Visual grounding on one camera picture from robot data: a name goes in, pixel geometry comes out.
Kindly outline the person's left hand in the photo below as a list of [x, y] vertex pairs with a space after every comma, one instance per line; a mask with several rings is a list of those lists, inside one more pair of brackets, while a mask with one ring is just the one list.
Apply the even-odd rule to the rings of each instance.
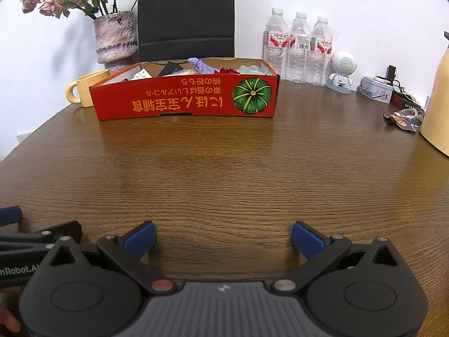
[[[9, 287], [1, 289], [1, 294], [20, 294], [20, 292], [20, 287]], [[20, 332], [20, 323], [15, 318], [15, 316], [5, 307], [1, 307], [0, 322], [1, 325], [5, 326], [10, 332]]]

